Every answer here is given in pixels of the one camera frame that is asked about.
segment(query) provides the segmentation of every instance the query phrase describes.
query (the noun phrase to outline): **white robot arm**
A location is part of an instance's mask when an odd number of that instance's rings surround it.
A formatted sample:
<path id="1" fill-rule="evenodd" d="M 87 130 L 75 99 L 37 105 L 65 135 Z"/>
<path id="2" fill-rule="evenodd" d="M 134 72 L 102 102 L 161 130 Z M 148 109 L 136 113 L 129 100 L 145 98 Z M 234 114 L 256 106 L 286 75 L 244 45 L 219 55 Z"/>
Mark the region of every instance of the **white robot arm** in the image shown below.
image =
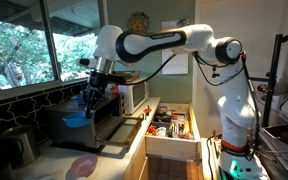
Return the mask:
<path id="1" fill-rule="evenodd" d="M 219 165 L 234 178 L 265 178 L 260 161 L 256 157 L 246 158 L 247 130 L 255 127 L 257 114 L 248 80 L 241 71 L 242 45 L 231 37 L 215 39 L 209 25 L 196 24 L 154 34 L 122 32 L 117 26 L 104 26 L 94 52 L 96 66 L 88 79 L 85 115 L 103 100 L 116 61 L 133 66 L 145 55 L 162 49 L 171 49 L 174 54 L 197 53 L 207 64 L 223 65 L 220 78 L 224 96 L 218 102 L 223 127 Z"/>

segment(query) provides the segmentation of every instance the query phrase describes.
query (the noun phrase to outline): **blue bowl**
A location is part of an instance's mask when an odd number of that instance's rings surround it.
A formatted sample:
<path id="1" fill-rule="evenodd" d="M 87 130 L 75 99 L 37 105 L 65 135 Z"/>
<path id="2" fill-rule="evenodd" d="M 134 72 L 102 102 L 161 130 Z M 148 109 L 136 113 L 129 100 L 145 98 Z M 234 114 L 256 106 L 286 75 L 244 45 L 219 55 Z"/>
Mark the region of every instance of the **blue bowl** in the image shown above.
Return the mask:
<path id="1" fill-rule="evenodd" d="M 91 119 L 85 117 L 85 112 L 78 112 L 70 114 L 63 118 L 66 126 L 70 128 L 79 128 L 83 127 L 91 122 Z"/>

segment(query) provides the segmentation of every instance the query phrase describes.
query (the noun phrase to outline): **wooden drawer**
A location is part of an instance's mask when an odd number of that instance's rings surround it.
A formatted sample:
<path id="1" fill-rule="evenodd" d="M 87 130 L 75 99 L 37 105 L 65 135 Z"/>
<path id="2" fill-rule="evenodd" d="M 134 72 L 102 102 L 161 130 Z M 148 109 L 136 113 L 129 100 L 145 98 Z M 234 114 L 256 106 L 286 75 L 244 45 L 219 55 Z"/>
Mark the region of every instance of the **wooden drawer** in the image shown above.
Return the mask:
<path id="1" fill-rule="evenodd" d="M 201 138 L 192 105 L 163 103 L 160 106 L 166 106 L 167 109 L 175 110 L 175 112 L 185 112 L 188 115 L 186 119 L 194 138 L 193 140 L 188 140 L 145 135 L 146 153 L 180 160 L 196 160 L 199 163 L 198 145 Z"/>

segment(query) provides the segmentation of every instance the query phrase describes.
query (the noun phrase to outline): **kitchen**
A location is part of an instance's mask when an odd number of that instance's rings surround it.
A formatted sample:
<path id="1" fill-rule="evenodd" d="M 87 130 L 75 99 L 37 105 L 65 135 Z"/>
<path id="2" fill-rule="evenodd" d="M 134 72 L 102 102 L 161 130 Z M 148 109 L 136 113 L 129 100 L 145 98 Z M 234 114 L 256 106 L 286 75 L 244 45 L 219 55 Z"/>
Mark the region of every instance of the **kitchen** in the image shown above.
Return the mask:
<path id="1" fill-rule="evenodd" d="M 163 1 L 161 1 L 160 3 L 146 2 L 149 5 L 145 3 L 142 4 L 143 2 L 132 3 L 129 1 L 125 1 L 125 2 L 109 1 L 109 2 L 106 2 L 107 13 L 108 13 L 107 21 L 109 24 L 118 25 L 122 27 L 123 29 L 126 29 L 126 20 L 129 18 L 131 13 L 140 10 L 140 11 L 145 12 L 149 16 L 149 20 L 151 22 L 151 25 L 150 25 L 151 31 L 159 31 L 161 21 L 188 18 L 189 22 L 193 23 L 193 22 L 198 22 L 197 19 L 199 17 L 200 19 L 199 21 L 201 23 L 210 23 L 210 25 L 214 26 L 215 32 L 223 33 L 223 34 L 227 32 L 232 32 L 229 35 L 234 36 L 235 33 L 233 32 L 237 31 L 237 30 L 234 30 L 235 27 L 234 28 L 231 27 L 230 29 L 228 27 L 226 27 L 228 29 L 218 29 L 219 27 L 225 27 L 225 26 L 223 24 L 217 24 L 217 22 L 212 22 L 212 19 L 208 19 L 208 17 L 209 18 L 212 17 L 211 16 L 212 14 L 208 14 L 208 13 L 211 13 L 210 8 L 217 7 L 214 4 L 221 3 L 221 2 L 223 1 L 201 1 L 201 2 L 185 1 L 185 3 L 183 2 L 179 3 L 178 1 L 174 1 L 173 3 L 171 3 L 170 1 L 168 1 L 167 2 L 168 6 L 166 6 L 165 5 L 166 3 Z M 263 7 L 263 9 L 265 9 L 265 7 L 268 6 L 269 2 L 266 2 L 266 3 L 267 4 L 265 4 L 265 6 L 261 6 Z M 276 6 L 280 8 L 283 3 L 279 2 L 279 4 L 278 3 L 275 3 L 275 4 L 277 4 Z M 162 8 L 165 9 L 165 12 L 163 13 L 159 11 L 159 9 L 162 9 Z M 246 12 L 242 12 L 242 13 L 245 14 L 245 17 L 250 16 L 249 14 L 246 14 Z M 259 16 L 260 15 L 266 16 L 266 14 L 264 14 L 265 13 L 264 10 L 263 12 L 257 12 L 257 13 Z M 269 18 L 271 19 L 267 19 L 267 21 L 276 22 L 275 21 L 276 19 L 274 19 L 275 16 L 272 16 L 272 17 L 270 16 Z M 269 40 L 271 44 L 266 45 L 266 47 L 268 46 L 273 47 L 273 37 L 275 34 L 280 33 L 280 32 L 285 32 L 285 33 L 288 32 L 288 29 L 285 29 L 285 30 L 274 29 L 274 27 L 281 26 L 278 23 L 275 25 L 276 26 L 270 25 L 271 29 L 267 28 L 267 31 L 265 31 L 265 33 L 272 36 L 272 38 Z M 242 42 L 248 42 L 247 41 L 248 39 L 246 37 L 243 37 L 242 35 L 239 35 L 238 38 L 245 38 L 245 39 L 242 39 Z M 259 58 L 259 57 L 252 57 L 254 56 L 254 54 L 257 54 L 257 53 L 251 53 L 251 52 L 256 52 L 256 51 L 253 51 L 251 47 L 248 47 L 248 46 L 253 47 L 255 45 L 254 44 L 245 45 L 246 47 L 245 49 L 247 49 L 247 52 L 250 53 L 248 56 L 249 59 L 259 59 L 259 60 L 265 59 L 265 58 L 269 60 L 271 59 L 272 49 L 267 50 L 267 52 L 263 55 L 264 58 L 263 57 Z M 150 75 L 155 70 L 154 68 L 150 68 L 151 66 L 159 67 L 160 59 L 161 59 L 160 56 L 161 55 L 159 53 L 152 53 L 148 55 L 146 59 L 141 61 L 138 66 L 134 67 L 134 69 L 141 70 L 141 73 L 144 75 Z M 218 108 L 216 105 L 217 99 L 219 99 L 219 97 L 221 96 L 221 93 L 217 89 L 208 89 L 207 87 L 205 87 L 206 84 L 204 82 L 204 79 L 200 79 L 200 77 L 202 76 L 194 75 L 194 73 L 198 73 L 196 72 L 197 68 L 195 68 L 194 66 L 195 66 L 195 63 L 193 63 L 192 61 L 189 61 L 188 75 L 185 75 L 185 76 L 183 75 L 164 76 L 164 75 L 158 74 L 155 78 L 153 78 L 150 81 L 150 94 L 152 97 L 161 97 L 161 102 L 189 103 L 192 101 L 194 111 L 196 115 L 198 115 L 197 123 L 199 126 L 199 131 L 203 137 L 209 137 L 213 129 L 216 129 L 217 132 L 221 132 L 221 125 L 218 120 L 218 117 L 219 117 Z M 267 61 L 263 66 L 261 66 L 263 67 L 263 70 L 261 70 L 261 72 L 266 72 L 269 69 L 269 66 L 270 66 L 270 62 Z M 195 78 L 197 78 L 197 80 L 194 82 L 197 82 L 197 83 L 191 83 Z M 170 84 L 172 85 L 175 84 L 176 88 L 169 88 Z M 43 91 L 42 93 L 37 91 L 35 93 L 31 93 L 31 94 L 29 93 L 28 95 L 16 95 L 15 97 L 12 97 L 12 96 L 9 97 L 9 99 L 7 100 L 4 100 L 4 99 L 1 100 L 0 112 L 10 112 L 9 102 L 12 102 L 11 106 L 12 106 L 12 109 L 14 108 L 14 110 L 11 110 L 12 113 L 0 114 L 0 123 L 1 123 L 0 133 L 9 127 L 16 126 L 18 124 L 26 124 L 28 122 L 33 123 L 33 124 L 36 124 L 36 122 L 38 122 L 38 125 L 41 129 L 46 128 L 47 130 L 48 128 L 46 126 L 47 122 L 45 122 L 46 117 L 45 117 L 45 114 L 43 113 L 43 111 L 45 110 L 45 107 L 58 104 L 60 102 L 63 102 L 69 99 L 70 97 L 73 97 L 74 95 L 78 94 L 82 89 L 84 89 L 85 86 L 86 86 L 85 82 L 75 82 L 73 84 L 64 85 L 64 86 L 61 85 L 59 87 L 56 87 L 56 86 L 52 86 L 52 88 L 41 87 L 41 91 Z M 181 94 L 186 94 L 187 96 L 184 96 L 184 97 L 178 96 L 179 94 L 178 92 L 180 92 Z M 22 103 L 31 104 L 31 107 L 33 108 L 30 109 L 29 107 L 25 107 L 23 106 Z M 205 123 L 199 120 L 199 119 L 205 119 L 205 118 L 210 119 L 211 121 L 208 121 L 208 123 Z M 45 137 L 46 137 L 46 134 L 41 134 L 41 137 L 39 137 L 40 138 L 39 140 L 43 140 Z"/>

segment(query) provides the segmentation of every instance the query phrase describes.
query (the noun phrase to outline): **countertop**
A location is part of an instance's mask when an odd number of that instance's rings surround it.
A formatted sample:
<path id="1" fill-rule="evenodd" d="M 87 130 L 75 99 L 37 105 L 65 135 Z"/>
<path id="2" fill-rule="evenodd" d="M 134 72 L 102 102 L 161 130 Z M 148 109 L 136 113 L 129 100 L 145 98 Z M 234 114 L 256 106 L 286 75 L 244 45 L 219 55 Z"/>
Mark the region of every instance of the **countertop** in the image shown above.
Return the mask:
<path id="1" fill-rule="evenodd" d="M 132 116 L 138 117 L 144 109 L 151 108 L 149 116 L 143 120 L 130 149 L 105 146 L 103 150 L 96 154 L 98 163 L 95 171 L 86 179 L 92 180 L 119 180 L 123 179 L 124 173 L 133 160 L 134 153 L 138 150 L 138 145 L 144 140 L 144 135 L 149 127 L 153 115 L 159 105 L 159 97 L 150 97 Z M 41 156 L 32 164 L 24 168 L 15 169 L 14 173 L 18 180 L 73 180 L 78 179 L 70 171 L 71 164 L 78 157 L 87 152 L 72 149 L 64 149 L 50 146 L 49 140 L 40 146 Z"/>

